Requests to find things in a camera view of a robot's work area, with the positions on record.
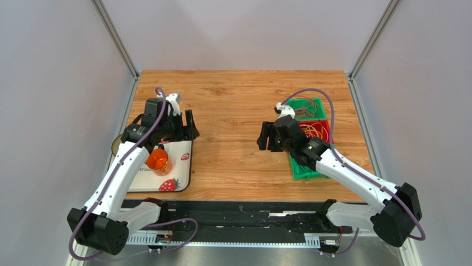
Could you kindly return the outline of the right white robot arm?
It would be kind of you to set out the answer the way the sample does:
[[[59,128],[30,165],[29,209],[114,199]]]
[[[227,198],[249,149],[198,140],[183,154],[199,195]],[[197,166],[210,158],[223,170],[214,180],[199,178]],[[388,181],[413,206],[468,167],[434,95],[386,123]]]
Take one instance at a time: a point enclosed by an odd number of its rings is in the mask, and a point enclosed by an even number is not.
[[[366,206],[327,200],[318,212],[336,227],[372,230],[381,240],[401,247],[422,218],[418,192],[408,183],[401,186],[375,176],[342,156],[330,143],[309,138],[291,116],[265,121],[257,139],[260,150],[286,152],[300,166],[336,180]]]

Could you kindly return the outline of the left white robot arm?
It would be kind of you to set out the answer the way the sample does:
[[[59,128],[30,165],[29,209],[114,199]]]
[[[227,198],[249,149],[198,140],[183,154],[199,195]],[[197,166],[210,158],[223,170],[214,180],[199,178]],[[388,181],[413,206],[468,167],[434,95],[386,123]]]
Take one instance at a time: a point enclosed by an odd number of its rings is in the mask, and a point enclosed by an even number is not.
[[[146,198],[138,206],[120,212],[125,196],[139,169],[162,141],[189,142],[199,136],[192,110],[181,112],[178,94],[165,98],[150,98],[145,110],[128,125],[121,137],[112,166],[101,184],[82,208],[72,208],[67,216],[72,231],[69,252],[78,243],[102,253],[119,254],[129,236],[156,224],[169,224],[166,201]]]

